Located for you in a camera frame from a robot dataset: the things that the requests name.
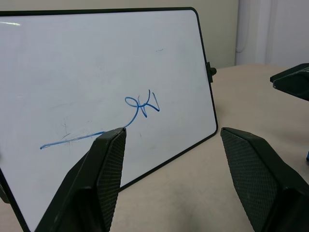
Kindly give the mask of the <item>black whiteboard hinge knob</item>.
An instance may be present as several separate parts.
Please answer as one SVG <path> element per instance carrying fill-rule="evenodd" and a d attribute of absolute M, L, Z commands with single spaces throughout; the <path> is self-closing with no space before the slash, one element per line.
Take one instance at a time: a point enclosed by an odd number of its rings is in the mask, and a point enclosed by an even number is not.
<path fill-rule="evenodd" d="M 215 67 L 212 67 L 210 65 L 210 62 L 206 63 L 206 71 L 207 71 L 207 76 L 208 76 L 208 81 L 209 83 L 213 82 L 213 76 L 216 75 L 217 70 Z"/>

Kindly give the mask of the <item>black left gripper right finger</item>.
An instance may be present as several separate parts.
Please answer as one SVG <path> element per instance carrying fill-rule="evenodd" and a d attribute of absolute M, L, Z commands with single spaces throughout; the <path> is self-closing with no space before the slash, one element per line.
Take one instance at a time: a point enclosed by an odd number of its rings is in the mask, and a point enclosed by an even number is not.
<path fill-rule="evenodd" d="M 309 184 L 301 175 L 259 136 L 228 127 L 220 135 L 254 232 L 309 232 Z"/>

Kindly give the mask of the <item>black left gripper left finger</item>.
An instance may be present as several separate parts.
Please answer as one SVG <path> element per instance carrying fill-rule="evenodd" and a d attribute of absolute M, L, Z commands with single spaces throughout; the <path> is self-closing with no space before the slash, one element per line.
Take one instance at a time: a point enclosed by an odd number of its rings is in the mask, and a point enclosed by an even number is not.
<path fill-rule="evenodd" d="M 109 232 L 120 191 L 126 129 L 94 140 L 68 171 L 35 232 Z"/>

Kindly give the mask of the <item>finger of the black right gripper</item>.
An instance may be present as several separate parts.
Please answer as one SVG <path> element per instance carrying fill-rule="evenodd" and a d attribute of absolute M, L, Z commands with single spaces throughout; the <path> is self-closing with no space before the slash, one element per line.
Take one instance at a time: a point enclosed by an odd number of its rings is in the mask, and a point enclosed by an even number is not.
<path fill-rule="evenodd" d="M 309 63 L 302 63 L 272 77 L 274 89 L 309 102 Z"/>

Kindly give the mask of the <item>white board with black frame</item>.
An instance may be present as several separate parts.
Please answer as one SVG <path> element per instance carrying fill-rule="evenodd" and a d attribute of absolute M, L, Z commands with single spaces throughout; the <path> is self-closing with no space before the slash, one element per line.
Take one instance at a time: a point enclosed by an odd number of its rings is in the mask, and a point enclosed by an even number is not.
<path fill-rule="evenodd" d="M 196 9 L 0 11 L 0 178 L 24 232 L 116 128 L 123 188 L 217 132 Z"/>

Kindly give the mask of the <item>black whiteboard stand foot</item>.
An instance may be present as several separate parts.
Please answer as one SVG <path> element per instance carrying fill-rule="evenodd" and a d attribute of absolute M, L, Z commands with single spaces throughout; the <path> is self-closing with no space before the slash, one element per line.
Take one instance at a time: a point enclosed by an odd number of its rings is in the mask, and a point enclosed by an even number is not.
<path fill-rule="evenodd" d="M 10 204 L 8 195 L 7 195 L 7 183 L 0 168 L 0 198 L 4 203 Z"/>

